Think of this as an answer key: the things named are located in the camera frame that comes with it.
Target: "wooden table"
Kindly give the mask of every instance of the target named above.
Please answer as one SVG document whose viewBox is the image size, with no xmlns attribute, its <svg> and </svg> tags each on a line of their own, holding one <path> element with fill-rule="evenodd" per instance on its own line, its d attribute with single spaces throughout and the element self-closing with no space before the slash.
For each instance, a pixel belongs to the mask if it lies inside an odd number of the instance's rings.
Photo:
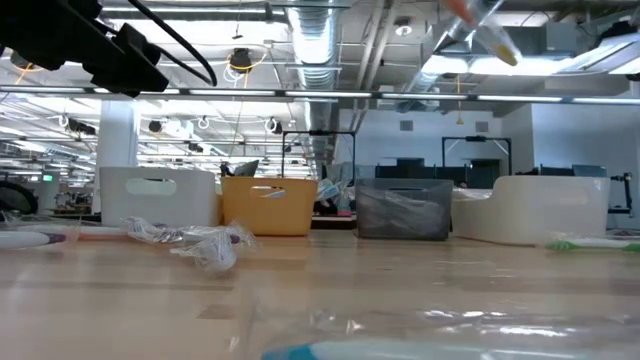
<svg viewBox="0 0 640 360">
<path fill-rule="evenodd" d="M 0 252 L 2 359 L 237 359 L 228 349 L 258 306 L 288 314 L 640 311 L 634 254 L 358 242 L 346 231 L 261 242 L 219 277 L 133 241 Z"/>
</svg>

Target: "orange storage bin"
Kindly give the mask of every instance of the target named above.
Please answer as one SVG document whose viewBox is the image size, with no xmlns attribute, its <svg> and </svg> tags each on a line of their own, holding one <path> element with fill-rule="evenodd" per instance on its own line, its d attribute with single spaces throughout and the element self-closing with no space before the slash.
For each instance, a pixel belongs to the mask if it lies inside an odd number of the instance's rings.
<svg viewBox="0 0 640 360">
<path fill-rule="evenodd" d="M 224 221 L 237 220 L 255 235 L 307 235 L 317 189 L 314 180 L 224 177 Z"/>
</svg>

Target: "bin handle cutout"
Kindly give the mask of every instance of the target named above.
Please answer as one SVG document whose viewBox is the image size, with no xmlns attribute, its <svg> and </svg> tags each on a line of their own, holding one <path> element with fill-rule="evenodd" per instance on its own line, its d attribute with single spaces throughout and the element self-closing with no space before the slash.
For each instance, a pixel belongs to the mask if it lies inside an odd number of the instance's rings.
<svg viewBox="0 0 640 360">
<path fill-rule="evenodd" d="M 249 190 L 252 196 L 266 199 L 279 199 L 286 195 L 287 191 L 281 186 L 256 185 Z"/>
<path fill-rule="evenodd" d="M 171 196 L 176 193 L 178 184 L 171 179 L 131 178 L 125 188 L 131 195 Z"/>
</svg>

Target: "yellow pen tip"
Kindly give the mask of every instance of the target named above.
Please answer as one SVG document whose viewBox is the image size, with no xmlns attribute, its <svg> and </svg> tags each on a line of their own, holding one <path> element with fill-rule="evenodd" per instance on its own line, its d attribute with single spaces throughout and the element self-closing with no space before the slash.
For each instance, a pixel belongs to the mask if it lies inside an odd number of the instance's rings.
<svg viewBox="0 0 640 360">
<path fill-rule="evenodd" d="M 518 65 L 518 59 L 516 59 L 515 54 L 511 51 L 506 45 L 495 45 L 493 47 L 493 51 L 498 59 L 504 61 L 505 63 L 516 66 Z"/>
</svg>

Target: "gray storage bin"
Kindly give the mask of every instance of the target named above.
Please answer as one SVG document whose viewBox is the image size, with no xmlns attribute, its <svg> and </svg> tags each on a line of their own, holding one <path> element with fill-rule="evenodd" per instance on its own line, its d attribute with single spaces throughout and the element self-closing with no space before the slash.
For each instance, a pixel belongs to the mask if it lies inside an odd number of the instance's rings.
<svg viewBox="0 0 640 360">
<path fill-rule="evenodd" d="M 356 182 L 358 236 L 446 240 L 453 181 L 360 179 Z"/>
</svg>

